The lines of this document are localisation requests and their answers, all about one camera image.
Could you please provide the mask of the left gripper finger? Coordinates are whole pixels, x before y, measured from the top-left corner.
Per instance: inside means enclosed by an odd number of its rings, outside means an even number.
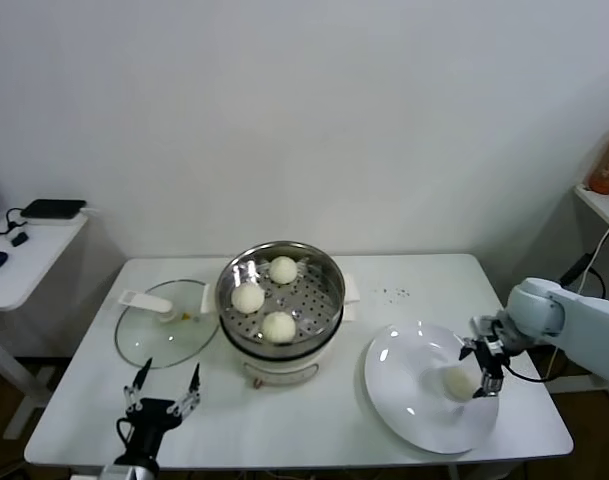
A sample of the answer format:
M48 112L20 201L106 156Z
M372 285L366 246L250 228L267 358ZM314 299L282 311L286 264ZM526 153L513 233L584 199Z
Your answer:
M150 370L153 358L150 357L143 367L141 367L133 382L123 388L123 393L126 401L126 412L131 413L135 411L141 411L143 409L141 399L141 389L144 385L148 372Z
M197 363L187 392L170 407L169 413L178 418L187 418L200 403L200 364Z

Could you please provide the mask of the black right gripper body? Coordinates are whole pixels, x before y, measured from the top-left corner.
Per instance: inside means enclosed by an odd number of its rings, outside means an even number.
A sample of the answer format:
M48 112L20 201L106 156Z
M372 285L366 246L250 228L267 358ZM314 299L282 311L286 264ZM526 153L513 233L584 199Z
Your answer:
M473 343L475 345L474 354L482 374L491 379L502 379L504 377L502 353L494 355L483 339L476 339Z

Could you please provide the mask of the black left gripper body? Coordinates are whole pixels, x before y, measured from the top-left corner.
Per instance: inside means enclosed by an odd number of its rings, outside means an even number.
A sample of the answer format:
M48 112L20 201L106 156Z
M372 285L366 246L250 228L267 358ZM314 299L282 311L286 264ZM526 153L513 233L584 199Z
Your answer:
M124 447L117 465L156 465L165 434L179 427L184 418L169 413L171 400L144 398L143 409L127 413L116 421L116 430Z

